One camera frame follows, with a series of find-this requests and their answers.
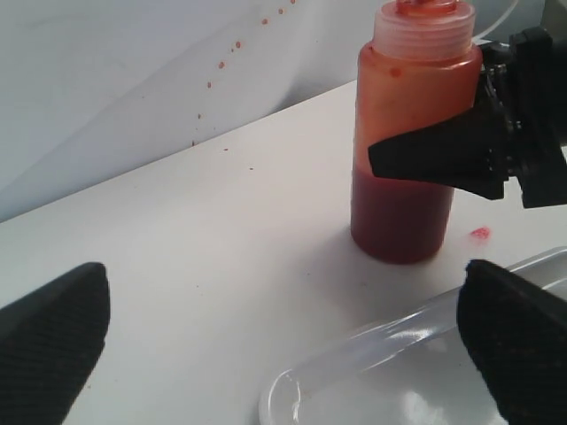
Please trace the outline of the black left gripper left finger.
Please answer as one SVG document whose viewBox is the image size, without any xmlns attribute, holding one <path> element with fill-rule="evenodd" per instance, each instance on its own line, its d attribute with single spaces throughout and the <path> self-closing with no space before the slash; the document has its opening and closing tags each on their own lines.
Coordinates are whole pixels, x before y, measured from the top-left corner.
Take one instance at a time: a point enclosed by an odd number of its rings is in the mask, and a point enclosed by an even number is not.
<svg viewBox="0 0 567 425">
<path fill-rule="evenodd" d="M 105 266 L 82 264 L 1 310 L 1 422 L 61 424 L 110 323 Z"/>
</svg>

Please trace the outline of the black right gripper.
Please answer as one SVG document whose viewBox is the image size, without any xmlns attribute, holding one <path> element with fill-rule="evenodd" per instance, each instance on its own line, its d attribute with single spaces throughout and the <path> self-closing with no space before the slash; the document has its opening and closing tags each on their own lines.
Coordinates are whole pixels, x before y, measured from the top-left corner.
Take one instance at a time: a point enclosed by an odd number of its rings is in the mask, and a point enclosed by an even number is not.
<svg viewBox="0 0 567 425">
<path fill-rule="evenodd" d="M 488 200 L 514 178 L 525 208 L 565 205 L 566 41 L 544 27 L 481 48 L 483 99 L 450 120 L 368 147 L 376 177 L 427 182 Z"/>
</svg>

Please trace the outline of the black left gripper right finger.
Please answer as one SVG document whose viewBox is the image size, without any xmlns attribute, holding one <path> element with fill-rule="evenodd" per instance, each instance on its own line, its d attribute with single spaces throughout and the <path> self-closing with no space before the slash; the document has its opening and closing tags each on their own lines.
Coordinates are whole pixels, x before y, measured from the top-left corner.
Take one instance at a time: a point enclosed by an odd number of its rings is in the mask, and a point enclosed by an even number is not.
<svg viewBox="0 0 567 425">
<path fill-rule="evenodd" d="M 509 424 L 566 422 L 566 302 L 473 259 L 457 299 L 460 338 Z"/>
</svg>

